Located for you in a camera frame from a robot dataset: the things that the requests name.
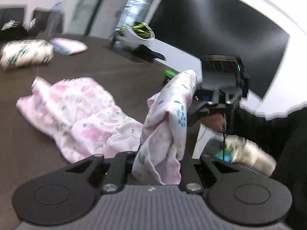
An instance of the black clothing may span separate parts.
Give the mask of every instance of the black clothing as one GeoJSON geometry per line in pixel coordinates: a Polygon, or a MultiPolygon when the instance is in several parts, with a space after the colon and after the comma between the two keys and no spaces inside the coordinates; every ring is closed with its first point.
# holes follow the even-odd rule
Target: black clothing
{"type": "Polygon", "coordinates": [[[307,107],[271,120],[239,108],[227,125],[228,134],[257,143],[276,159],[271,178],[287,186],[293,197],[286,223],[307,229],[307,107]]]}

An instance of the silver screw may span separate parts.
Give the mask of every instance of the silver screw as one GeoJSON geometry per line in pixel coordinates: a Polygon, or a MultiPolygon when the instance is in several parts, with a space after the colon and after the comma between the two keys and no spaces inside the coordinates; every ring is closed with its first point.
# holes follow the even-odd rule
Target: silver screw
{"type": "Polygon", "coordinates": [[[201,190],[202,186],[198,183],[189,183],[187,185],[187,189],[190,191],[198,191],[201,190]]]}
{"type": "Polygon", "coordinates": [[[102,189],[107,192],[114,192],[117,190],[117,186],[113,183],[105,184],[102,189]]]}

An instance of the hand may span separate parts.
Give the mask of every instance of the hand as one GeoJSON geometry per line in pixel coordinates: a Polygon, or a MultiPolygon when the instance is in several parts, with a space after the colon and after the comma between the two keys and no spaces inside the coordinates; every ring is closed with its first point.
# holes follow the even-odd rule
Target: hand
{"type": "Polygon", "coordinates": [[[226,118],[222,114],[216,113],[207,117],[201,118],[201,123],[214,131],[223,132],[223,125],[226,123],[226,118]]]}

